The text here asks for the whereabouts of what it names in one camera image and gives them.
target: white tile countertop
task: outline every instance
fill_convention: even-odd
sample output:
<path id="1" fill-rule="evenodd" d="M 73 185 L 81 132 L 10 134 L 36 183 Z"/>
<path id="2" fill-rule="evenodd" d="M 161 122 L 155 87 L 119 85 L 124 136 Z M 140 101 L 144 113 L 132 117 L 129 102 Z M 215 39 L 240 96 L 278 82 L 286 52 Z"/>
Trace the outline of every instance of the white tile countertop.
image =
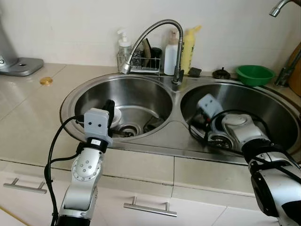
<path id="1" fill-rule="evenodd" d="M 0 75 L 0 160 L 44 166 L 61 124 L 59 110 L 65 97 L 85 81 L 116 71 L 116 67 L 106 66 L 45 64 L 27 77 Z M 52 77 L 53 83 L 40 85 L 40 79 L 46 76 Z M 277 89 L 301 106 L 301 98 L 289 88 Z M 77 140 L 62 131 L 53 158 L 73 155 L 77 145 Z M 69 169 L 70 164 L 71 161 L 56 162 L 54 167 Z M 246 166 L 109 149 L 103 174 L 253 196 Z"/>

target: small sticker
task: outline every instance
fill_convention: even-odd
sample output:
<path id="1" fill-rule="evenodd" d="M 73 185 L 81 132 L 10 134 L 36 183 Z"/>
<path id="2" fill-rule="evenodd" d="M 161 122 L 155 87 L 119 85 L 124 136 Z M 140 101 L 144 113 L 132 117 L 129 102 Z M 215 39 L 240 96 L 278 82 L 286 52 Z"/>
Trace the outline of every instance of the small sticker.
<path id="1" fill-rule="evenodd" d="M 94 140 L 94 139 L 93 139 L 93 140 L 91 141 L 91 144 L 93 144 L 93 145 L 98 145 L 98 146 L 99 146 L 100 143 L 101 143 L 100 140 Z"/>

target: drawer handle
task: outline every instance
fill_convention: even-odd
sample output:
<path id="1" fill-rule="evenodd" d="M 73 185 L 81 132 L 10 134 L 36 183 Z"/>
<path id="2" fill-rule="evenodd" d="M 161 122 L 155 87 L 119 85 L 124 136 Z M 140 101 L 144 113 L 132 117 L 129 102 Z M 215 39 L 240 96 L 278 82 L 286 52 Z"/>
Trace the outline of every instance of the drawer handle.
<path id="1" fill-rule="evenodd" d="M 136 200 L 137 200 L 137 196 L 134 196 L 133 202 L 132 203 L 124 203 L 123 207 L 129 208 L 129 209 L 134 209 L 134 210 L 146 211 L 146 212 L 150 212 L 150 213 L 162 214 L 162 215 L 171 216 L 171 217 L 177 217 L 177 212 L 169 211 L 169 202 L 165 203 L 165 210 L 161 210 L 161 209 L 151 208 L 151 207 L 147 207 L 147 206 L 136 205 Z"/>
<path id="2" fill-rule="evenodd" d="M 16 183 L 18 182 L 18 178 L 15 178 L 14 181 L 11 184 L 5 183 L 3 184 L 4 187 L 9 187 L 9 188 L 14 188 L 14 189 L 19 189 L 19 190 L 23 190 L 23 191 L 28 191 L 28 192 L 36 192 L 36 193 L 42 193 L 42 194 L 46 194 L 47 190 L 46 189 L 42 189 L 42 187 L 45 185 L 44 182 L 41 182 L 38 188 L 35 187 L 27 187 L 27 186 L 22 186 L 22 185 L 16 185 Z"/>

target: white bottle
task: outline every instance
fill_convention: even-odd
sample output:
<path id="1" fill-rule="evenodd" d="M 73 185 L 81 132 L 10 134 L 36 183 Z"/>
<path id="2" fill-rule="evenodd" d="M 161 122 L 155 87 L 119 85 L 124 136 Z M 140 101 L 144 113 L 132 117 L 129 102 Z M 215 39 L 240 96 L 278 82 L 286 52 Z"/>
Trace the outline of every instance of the white bottle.
<path id="1" fill-rule="evenodd" d="M 173 75 L 177 60 L 178 39 L 176 38 L 177 30 L 171 30 L 171 37 L 165 48 L 164 74 Z"/>
<path id="2" fill-rule="evenodd" d="M 127 38 L 125 29 L 117 31 L 117 34 L 121 34 L 121 39 L 118 40 L 119 51 L 118 54 L 123 60 L 126 60 L 132 50 L 131 41 Z"/>

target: white wall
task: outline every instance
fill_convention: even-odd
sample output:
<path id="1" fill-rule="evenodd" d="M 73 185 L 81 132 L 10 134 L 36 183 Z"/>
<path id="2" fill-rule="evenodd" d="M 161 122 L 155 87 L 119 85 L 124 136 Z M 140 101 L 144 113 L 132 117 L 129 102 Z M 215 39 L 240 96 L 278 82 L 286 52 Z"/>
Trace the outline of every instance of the white wall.
<path id="1" fill-rule="evenodd" d="M 257 64 L 277 72 L 301 40 L 301 8 L 278 0 L 0 0 L 1 17 L 19 56 L 45 62 L 116 65 L 116 30 L 126 27 L 133 42 L 154 22 L 170 18 L 197 34 L 192 65 L 204 71 Z M 149 35 L 166 42 L 164 26 Z"/>

